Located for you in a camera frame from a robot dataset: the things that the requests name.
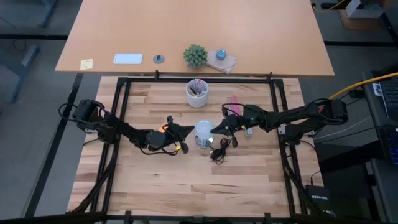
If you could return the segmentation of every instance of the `pink object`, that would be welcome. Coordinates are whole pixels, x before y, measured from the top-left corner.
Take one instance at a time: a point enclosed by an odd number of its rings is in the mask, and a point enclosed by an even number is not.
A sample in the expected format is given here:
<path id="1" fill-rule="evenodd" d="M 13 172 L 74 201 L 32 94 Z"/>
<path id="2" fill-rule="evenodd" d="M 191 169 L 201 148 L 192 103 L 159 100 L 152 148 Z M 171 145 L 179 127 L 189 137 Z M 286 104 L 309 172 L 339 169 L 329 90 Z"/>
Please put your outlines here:
<path id="1" fill-rule="evenodd" d="M 238 100 L 236 99 L 235 95 L 231 96 L 231 103 L 238 103 Z M 237 114 L 241 114 L 241 109 L 238 105 L 231 105 L 231 110 L 235 111 Z"/>

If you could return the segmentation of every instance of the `desk surface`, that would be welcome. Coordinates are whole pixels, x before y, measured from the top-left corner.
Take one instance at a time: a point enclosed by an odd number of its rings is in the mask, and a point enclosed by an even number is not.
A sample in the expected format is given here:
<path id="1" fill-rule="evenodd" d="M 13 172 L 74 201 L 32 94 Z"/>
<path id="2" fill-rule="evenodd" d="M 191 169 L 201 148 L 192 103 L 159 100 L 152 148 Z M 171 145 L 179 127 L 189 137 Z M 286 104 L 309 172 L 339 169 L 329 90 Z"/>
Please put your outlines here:
<path id="1" fill-rule="evenodd" d="M 182 53 L 190 44 L 236 56 L 233 74 L 334 75 L 309 0 L 85 0 L 56 71 L 79 72 L 93 59 L 85 73 L 220 74 L 188 68 Z M 144 59 L 115 65 L 117 53 Z"/>
<path id="2" fill-rule="evenodd" d="M 101 79 L 96 100 L 104 103 L 106 108 L 111 107 L 116 80 L 117 77 Z M 289 107 L 302 106 L 299 81 L 284 81 Z M 208 104 L 196 109 L 186 103 L 184 83 L 132 83 L 125 120 L 139 129 L 158 129 L 168 115 L 181 125 L 193 125 L 201 119 L 218 124 L 222 120 L 221 104 L 228 102 L 231 95 L 236 95 L 239 103 L 253 103 L 272 110 L 269 85 L 210 83 L 209 89 Z M 220 166 L 195 146 L 193 133 L 187 137 L 190 152 L 174 157 L 143 155 L 122 137 L 109 213 L 122 215 L 125 210 L 132 210 L 135 215 L 261 217 L 264 212 L 270 212 L 273 217 L 288 217 L 276 135 L 275 131 L 265 133 L 259 128 L 254 128 L 250 138 L 243 132 L 237 133 L 239 147 L 229 147 L 225 162 Z M 96 134 L 89 134 L 86 141 L 95 138 Z M 303 140 L 312 143 L 310 138 Z M 97 141 L 83 148 L 69 210 L 75 208 L 94 186 L 102 145 Z M 213 146 L 218 147 L 219 140 Z M 319 170 L 317 155 L 306 144 L 297 146 L 297 155 L 303 184 L 309 184 L 311 174 Z M 320 175 L 315 175 L 314 181 L 322 185 Z M 294 196 L 299 212 L 295 190 Z"/>

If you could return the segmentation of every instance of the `sticky note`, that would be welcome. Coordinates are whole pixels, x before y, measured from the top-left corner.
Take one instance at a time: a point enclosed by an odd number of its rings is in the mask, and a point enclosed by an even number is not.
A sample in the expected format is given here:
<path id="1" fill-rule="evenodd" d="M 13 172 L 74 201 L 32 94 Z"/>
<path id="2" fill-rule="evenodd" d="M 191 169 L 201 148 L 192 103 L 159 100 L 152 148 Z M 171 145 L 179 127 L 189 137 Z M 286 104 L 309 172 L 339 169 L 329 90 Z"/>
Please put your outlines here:
<path id="1" fill-rule="evenodd" d="M 80 70 L 87 70 L 93 68 L 93 59 L 82 60 L 80 62 Z"/>
<path id="2" fill-rule="evenodd" d="M 139 65 L 142 62 L 142 54 L 115 54 L 113 63 L 119 65 Z"/>

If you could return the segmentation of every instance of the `small blue object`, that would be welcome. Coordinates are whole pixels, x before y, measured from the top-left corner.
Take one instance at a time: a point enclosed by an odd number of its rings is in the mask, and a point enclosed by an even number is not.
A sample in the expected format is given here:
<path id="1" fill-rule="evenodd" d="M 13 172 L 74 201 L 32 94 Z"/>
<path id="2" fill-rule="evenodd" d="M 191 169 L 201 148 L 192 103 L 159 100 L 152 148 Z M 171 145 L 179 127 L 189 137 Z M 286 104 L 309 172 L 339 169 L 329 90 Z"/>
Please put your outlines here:
<path id="1" fill-rule="evenodd" d="M 163 55 L 155 55 L 154 63 L 163 63 L 163 62 L 164 62 L 164 56 Z"/>
<path id="2" fill-rule="evenodd" d="M 223 49 L 217 50 L 216 57 L 218 60 L 224 60 L 226 57 L 226 51 Z"/>

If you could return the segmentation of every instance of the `pen holder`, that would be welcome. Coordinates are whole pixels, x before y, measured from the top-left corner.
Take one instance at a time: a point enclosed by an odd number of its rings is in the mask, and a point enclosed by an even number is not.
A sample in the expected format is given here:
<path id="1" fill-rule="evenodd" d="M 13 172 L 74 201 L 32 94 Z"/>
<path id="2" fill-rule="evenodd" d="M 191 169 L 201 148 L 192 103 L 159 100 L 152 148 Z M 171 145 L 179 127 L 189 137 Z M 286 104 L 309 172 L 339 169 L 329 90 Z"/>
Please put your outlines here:
<path id="1" fill-rule="evenodd" d="M 188 82 L 185 87 L 187 102 L 194 108 L 205 106 L 209 98 L 209 86 L 200 79 L 194 79 Z"/>

